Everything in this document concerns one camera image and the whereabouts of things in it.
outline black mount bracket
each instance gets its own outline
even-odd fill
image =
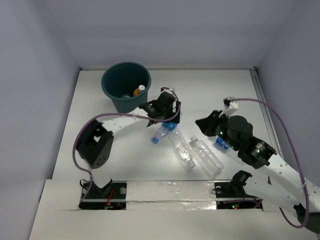
[[[150,118],[163,120],[173,117],[177,113],[175,110],[178,108],[180,109],[180,106],[180,101],[177,101],[172,94],[164,91],[160,94],[157,100],[141,104],[139,108],[145,110]],[[180,114],[177,114],[177,116],[170,120],[169,123],[180,123]]]
[[[97,169],[107,162],[113,141],[113,132],[93,120],[80,135],[76,150],[91,169]]]
[[[239,171],[237,172],[231,181],[215,182],[214,190],[217,199],[221,198],[248,198],[254,197],[247,195],[244,186],[248,178],[252,177],[249,172]]]
[[[219,117],[222,111],[214,110],[208,117],[195,121],[195,124],[200,128],[201,132],[207,137],[216,136],[217,128],[221,124],[227,124],[228,118],[226,115]]]
[[[99,188],[94,182],[85,199],[79,204],[83,210],[125,210],[127,182],[110,181],[103,188]],[[89,182],[83,184],[81,198],[89,187]]]

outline screw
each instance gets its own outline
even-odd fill
[[[121,194],[126,194],[127,193],[127,189],[125,187],[121,187],[120,188],[120,193]]]
[[[216,192],[217,194],[222,193],[221,186],[217,186],[217,187],[215,188],[215,192]]]

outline plastic bottle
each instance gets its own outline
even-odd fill
[[[168,138],[172,143],[175,154],[177,155],[180,162],[186,168],[187,171],[191,171],[196,166],[194,162],[194,156],[192,151],[187,144],[184,136],[181,134],[178,128],[175,128],[169,135]]]
[[[140,85],[138,88],[136,88],[134,91],[133,91],[133,96],[138,96],[140,93],[142,93],[144,90],[146,89],[145,86],[143,85]]]
[[[122,99],[129,99],[129,98],[131,98],[132,96],[130,95],[130,94],[123,94],[122,96],[121,96],[121,98]]]
[[[202,141],[198,140],[196,136],[191,137],[190,146],[195,150],[199,155],[205,166],[210,172],[211,177],[213,178],[217,173],[224,169],[224,165],[217,158],[217,156],[210,150],[208,145]]]
[[[177,123],[164,122],[161,127],[156,131],[151,139],[151,142],[157,144],[161,139],[166,138],[175,128]]]

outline white wall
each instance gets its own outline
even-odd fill
[[[266,100],[283,116],[307,178],[320,186],[320,0],[298,0],[258,67]],[[288,140],[273,123],[286,161]]]
[[[81,67],[256,66],[295,0],[46,0]]]
[[[0,1],[0,239],[27,240],[79,67],[42,0]]]

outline teal bucket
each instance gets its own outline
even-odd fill
[[[139,85],[145,86],[145,90],[139,95],[121,98],[127,94],[132,96]],[[148,102],[151,76],[141,64],[121,62],[105,71],[101,79],[101,86],[104,94],[112,100],[118,113],[129,113],[139,105]]]

